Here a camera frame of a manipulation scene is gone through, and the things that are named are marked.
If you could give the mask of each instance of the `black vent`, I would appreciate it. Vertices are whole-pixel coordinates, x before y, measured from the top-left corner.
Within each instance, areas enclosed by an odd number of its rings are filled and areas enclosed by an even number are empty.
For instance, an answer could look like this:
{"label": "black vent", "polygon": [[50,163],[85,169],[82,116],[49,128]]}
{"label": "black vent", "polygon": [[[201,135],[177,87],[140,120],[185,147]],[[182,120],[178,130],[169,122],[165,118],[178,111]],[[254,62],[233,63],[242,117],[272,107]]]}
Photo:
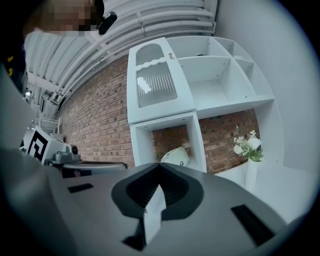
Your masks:
{"label": "black vent", "polygon": [[182,199],[189,189],[189,184],[184,179],[159,165],[130,183],[126,193],[140,207],[146,208],[158,185],[163,190],[167,207]]}
{"label": "black vent", "polygon": [[231,208],[257,246],[274,237],[274,233],[245,205]]}
{"label": "black vent", "polygon": [[111,197],[123,215],[142,219],[158,185],[163,190],[166,203],[161,214],[163,221],[187,218],[204,197],[198,180],[163,163],[155,163],[119,181],[112,188]]}

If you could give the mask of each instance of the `black slot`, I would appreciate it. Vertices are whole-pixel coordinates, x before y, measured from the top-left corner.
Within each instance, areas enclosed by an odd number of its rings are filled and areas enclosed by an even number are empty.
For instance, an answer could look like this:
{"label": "black slot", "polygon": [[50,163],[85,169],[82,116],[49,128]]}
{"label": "black slot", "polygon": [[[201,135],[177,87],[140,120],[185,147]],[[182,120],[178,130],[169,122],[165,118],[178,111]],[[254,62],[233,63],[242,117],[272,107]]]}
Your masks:
{"label": "black slot", "polygon": [[275,235],[245,205],[233,207],[231,208],[231,211],[241,222],[241,224],[248,232],[250,237],[254,240],[257,246],[264,244]]}
{"label": "black slot", "polygon": [[68,187],[68,190],[70,191],[70,193],[77,193],[83,190],[88,190],[93,188],[94,186],[92,186],[90,183],[86,183],[86,184],[81,184],[81,185],[77,185],[77,186],[70,186]]}

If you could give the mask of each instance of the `white pipe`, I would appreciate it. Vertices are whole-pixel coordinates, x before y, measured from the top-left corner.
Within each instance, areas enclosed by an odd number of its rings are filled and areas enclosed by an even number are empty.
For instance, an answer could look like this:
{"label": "white pipe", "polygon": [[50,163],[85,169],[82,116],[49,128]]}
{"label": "white pipe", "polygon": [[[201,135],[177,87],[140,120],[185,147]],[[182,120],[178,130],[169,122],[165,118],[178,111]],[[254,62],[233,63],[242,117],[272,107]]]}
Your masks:
{"label": "white pipe", "polygon": [[58,134],[60,134],[60,117],[58,119]]}
{"label": "white pipe", "polygon": [[[182,21],[171,21],[171,22],[164,22],[156,25],[147,26],[144,28],[144,31],[152,32],[160,29],[167,29],[172,27],[181,27],[181,26],[195,26],[195,27],[212,27],[213,24],[211,22],[205,21],[196,21],[196,20],[182,20]],[[113,43],[110,43],[106,48],[101,49],[98,53],[93,55],[85,64],[83,64],[68,80],[64,89],[62,90],[61,95],[64,95],[68,90],[69,86],[77,79],[78,76],[94,61],[96,61],[103,53],[107,52],[111,48],[121,44],[122,42],[126,42],[127,40],[131,39],[134,36],[143,35],[144,32],[141,29],[133,31],[131,33],[126,34],[125,36],[115,40]]]}
{"label": "white pipe", "polygon": [[50,119],[50,118],[45,118],[45,117],[42,117],[42,120],[45,120],[45,121],[52,121],[52,122],[56,122],[56,123],[58,123],[58,120]]}
{"label": "white pipe", "polygon": [[57,124],[58,122],[57,121],[49,121],[49,120],[44,120],[44,118],[42,118],[41,120],[42,122],[46,122],[46,123],[52,123],[52,124]]}
{"label": "white pipe", "polygon": [[112,52],[112,54],[109,54],[105,57],[103,57],[101,60],[99,60],[98,62],[96,62],[94,65],[92,65],[90,68],[88,68],[80,77],[78,77],[76,79],[76,81],[70,86],[70,88],[64,88],[63,89],[63,92],[61,93],[61,95],[59,95],[59,98],[57,99],[58,103],[60,103],[64,98],[65,96],[67,95],[66,91],[71,91],[74,86],[86,75],[88,74],[92,69],[94,69],[96,66],[98,66],[101,62],[105,61],[106,59],[108,59],[111,55],[114,55],[114,54],[117,54],[121,51],[124,51],[125,49],[127,48],[131,48],[133,46],[136,46],[136,45],[139,45],[139,44],[142,44],[144,42],[147,42],[147,41],[150,41],[150,40],[153,40],[153,39],[156,39],[156,38],[161,38],[161,37],[164,37],[164,36],[167,36],[167,35],[174,35],[174,34],[189,34],[189,33],[210,33],[212,34],[211,31],[204,31],[204,30],[201,30],[201,29],[189,29],[189,30],[178,30],[178,31],[170,31],[170,32],[164,32],[164,33],[160,33],[160,34],[155,34],[155,35],[152,35],[152,36],[148,36],[148,37],[144,37],[140,40],[135,40],[134,42],[132,43],[129,43],[129,44],[125,44],[125,46],[115,50]]}
{"label": "white pipe", "polygon": [[[187,2],[187,3],[183,3],[183,4],[182,4],[182,2],[166,2],[166,3],[161,3],[161,4],[153,4],[153,5],[147,6],[145,8],[141,8],[138,11],[145,12],[145,11],[149,11],[149,10],[153,10],[153,9],[168,8],[168,7],[200,7],[201,8],[204,6],[205,6],[205,4],[203,1]],[[119,22],[123,19],[126,19],[132,15],[135,15],[136,13],[137,13],[137,10],[133,10],[127,14],[124,14],[124,15],[121,15],[121,13],[120,13],[119,14],[120,17],[117,19],[117,22]]]}
{"label": "white pipe", "polygon": [[[163,22],[156,25],[146,26],[144,28],[145,33],[152,32],[155,30],[167,29],[172,27],[181,27],[181,26],[195,26],[195,27],[212,27],[212,22],[207,21],[195,21],[195,20],[178,20],[178,21],[170,21],[170,22]],[[134,31],[133,33],[138,32],[138,35],[143,35],[143,31],[141,29]],[[101,49],[95,55],[91,57],[92,61],[96,61],[102,54],[106,52],[106,49]]]}
{"label": "white pipe", "polygon": [[[147,21],[152,21],[154,19],[160,19],[160,18],[165,18],[165,17],[171,17],[171,16],[203,16],[203,17],[209,17],[212,18],[213,14],[207,11],[198,11],[198,10],[172,10],[172,11],[164,11],[164,12],[159,12],[155,14],[150,14],[146,15],[144,17],[140,18],[141,22],[147,22]],[[139,20],[138,18],[133,19],[121,26],[116,27],[113,30],[108,31],[105,33],[100,40],[96,41],[94,44],[89,46],[76,60],[75,62],[70,66],[70,68],[66,71],[64,76],[61,79],[61,82],[59,83],[59,86],[57,90],[54,92],[52,95],[52,99],[54,99],[57,96],[57,93],[60,91],[60,89],[63,87],[65,84],[66,80],[70,76],[70,74],[76,69],[76,67],[86,58],[88,55],[90,55],[98,45],[106,42],[107,40],[110,39],[110,37],[117,35],[118,33],[123,32],[124,30],[131,28],[132,26],[138,25]]]}

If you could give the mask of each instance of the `white pot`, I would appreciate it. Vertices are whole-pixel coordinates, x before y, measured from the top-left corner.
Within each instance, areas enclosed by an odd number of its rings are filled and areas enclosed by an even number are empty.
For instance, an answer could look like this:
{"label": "white pot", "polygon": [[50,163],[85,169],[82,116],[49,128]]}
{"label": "white pot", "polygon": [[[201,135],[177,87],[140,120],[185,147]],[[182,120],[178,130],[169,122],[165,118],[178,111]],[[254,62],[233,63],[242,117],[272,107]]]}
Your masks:
{"label": "white pot", "polygon": [[257,170],[258,163],[252,161],[250,158],[248,159],[246,166],[246,174],[245,174],[245,188],[252,192],[255,188],[256,179],[257,179]]}

